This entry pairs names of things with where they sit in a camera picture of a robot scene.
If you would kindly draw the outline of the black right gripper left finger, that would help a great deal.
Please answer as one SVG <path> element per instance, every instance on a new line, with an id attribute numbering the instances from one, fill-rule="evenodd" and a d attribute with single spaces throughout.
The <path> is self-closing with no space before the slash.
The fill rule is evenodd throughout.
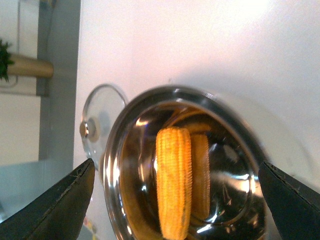
<path id="1" fill-rule="evenodd" d="M 75 240 L 95 181 L 91 158 L 0 224 L 2 240 Z"/>

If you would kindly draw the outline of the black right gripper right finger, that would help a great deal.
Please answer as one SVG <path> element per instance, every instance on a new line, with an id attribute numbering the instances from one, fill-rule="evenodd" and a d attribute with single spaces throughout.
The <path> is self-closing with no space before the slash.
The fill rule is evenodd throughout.
<path id="1" fill-rule="evenodd" d="M 320 238 L 320 194 L 273 164 L 258 171 L 263 197 L 283 240 Z"/>

